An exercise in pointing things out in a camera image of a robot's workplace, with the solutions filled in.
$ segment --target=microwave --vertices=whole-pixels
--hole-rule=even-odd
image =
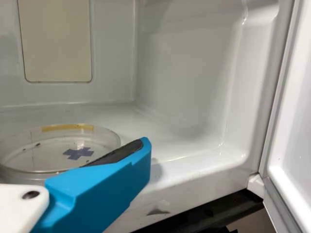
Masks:
[[[67,167],[93,162],[97,149],[85,136],[109,141],[107,153],[134,141],[127,152],[147,158],[146,173],[128,169],[109,184],[112,173],[104,175],[101,193],[85,205],[82,214],[93,216],[86,219],[109,219],[107,233],[132,232],[245,188],[263,198],[278,232],[311,232],[309,1],[0,3],[0,196],[11,210],[0,210],[1,231],[28,232],[59,204],[51,193],[67,200],[69,184],[81,193],[98,184],[98,166]],[[56,159],[53,145],[65,132],[78,132],[78,146]],[[45,176],[54,166],[60,172]],[[62,191],[41,186],[74,171]],[[30,189],[37,191],[26,199],[40,195],[23,201]],[[111,205],[113,216],[92,211],[106,194],[128,205]],[[148,215],[154,209],[161,211]]]

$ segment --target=open door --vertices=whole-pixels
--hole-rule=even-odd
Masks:
[[[265,207],[282,233],[311,232],[311,2],[296,11],[260,167]]]

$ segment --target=screw hole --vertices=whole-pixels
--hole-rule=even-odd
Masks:
[[[29,191],[27,193],[25,193],[22,198],[27,200],[27,199],[32,199],[32,198],[35,198],[37,196],[39,196],[39,192],[38,191]]]

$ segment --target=dark stain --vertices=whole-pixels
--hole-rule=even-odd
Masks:
[[[169,211],[166,211],[166,210],[160,210],[158,208],[155,208],[153,209],[152,211],[150,211],[147,216],[150,216],[150,215],[165,215],[165,214],[170,214]]]

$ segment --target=white plastic piece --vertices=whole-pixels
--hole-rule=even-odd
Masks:
[[[267,213],[269,215],[269,218],[271,219],[271,222],[274,226],[275,231],[277,233],[289,233],[282,219],[282,216],[280,215],[273,200],[271,199],[271,197],[269,196],[267,192],[265,192],[264,194],[263,204],[267,210]]]
[[[255,174],[249,177],[247,189],[261,198],[264,197],[265,188],[259,174]]]
[[[23,199],[29,191],[39,195]],[[0,232],[29,232],[49,205],[49,192],[36,185],[0,184]]]
[[[268,176],[301,231],[311,232],[311,2],[302,1],[301,9]]]

